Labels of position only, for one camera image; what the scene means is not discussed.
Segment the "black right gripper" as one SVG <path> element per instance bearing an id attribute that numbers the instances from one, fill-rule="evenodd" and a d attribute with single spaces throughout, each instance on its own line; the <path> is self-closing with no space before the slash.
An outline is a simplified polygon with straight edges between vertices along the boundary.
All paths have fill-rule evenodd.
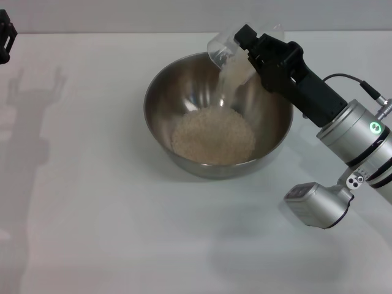
<path id="1" fill-rule="evenodd" d="M 248 51 L 248 60 L 264 88 L 287 99 L 316 126 L 326 126 L 348 105 L 303 64 L 304 52 L 296 42 L 286 43 L 266 33 L 258 37 L 248 24 L 235 34 L 234 41 Z"/>

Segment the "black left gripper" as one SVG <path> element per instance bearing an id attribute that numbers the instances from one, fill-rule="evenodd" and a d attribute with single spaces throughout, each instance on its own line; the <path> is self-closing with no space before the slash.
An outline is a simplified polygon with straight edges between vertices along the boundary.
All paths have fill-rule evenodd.
<path id="1" fill-rule="evenodd" d="M 0 64 L 9 62 L 9 53 L 17 36 L 17 31 L 5 9 L 0 9 Z"/>

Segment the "clear plastic measuring cup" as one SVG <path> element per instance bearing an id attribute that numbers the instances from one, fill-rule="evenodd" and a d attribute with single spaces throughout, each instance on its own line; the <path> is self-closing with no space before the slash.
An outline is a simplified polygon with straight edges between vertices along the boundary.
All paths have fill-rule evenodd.
<path id="1" fill-rule="evenodd" d="M 256 73 L 248 60 L 248 51 L 241 49 L 234 41 L 235 34 L 244 25 L 249 25 L 258 37 L 266 33 L 285 42 L 285 34 L 281 25 L 271 25 L 269 22 L 236 24 L 211 39 L 207 44 L 207 53 L 210 60 L 219 69 L 216 92 L 225 97 L 234 95 L 237 89 Z"/>

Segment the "stainless steel mixing bowl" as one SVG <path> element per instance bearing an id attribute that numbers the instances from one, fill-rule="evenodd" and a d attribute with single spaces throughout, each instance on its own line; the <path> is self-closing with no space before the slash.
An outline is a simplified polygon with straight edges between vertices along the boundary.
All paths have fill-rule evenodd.
<path id="1" fill-rule="evenodd" d="M 280 152 L 293 121 L 293 106 L 265 91 L 253 75 L 229 103 L 214 99 L 219 69 L 207 53 L 183 57 L 164 67 L 150 83 L 144 99 L 146 125 L 169 158 L 184 171 L 207 179 L 228 179 L 252 173 L 268 165 Z M 208 165 L 174 153 L 172 134 L 186 113 L 210 105 L 239 113 L 255 135 L 251 157 L 236 165 Z"/>

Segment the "white rice grains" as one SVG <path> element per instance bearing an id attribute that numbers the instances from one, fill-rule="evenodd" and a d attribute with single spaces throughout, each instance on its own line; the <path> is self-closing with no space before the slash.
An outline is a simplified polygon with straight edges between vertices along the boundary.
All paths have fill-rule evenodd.
<path id="1" fill-rule="evenodd" d="M 230 104 L 251 72 L 246 56 L 227 59 L 220 69 L 211 105 L 185 114 L 177 123 L 171 137 L 177 155 L 208 165 L 235 165 L 250 158 L 256 144 L 254 132 Z"/>

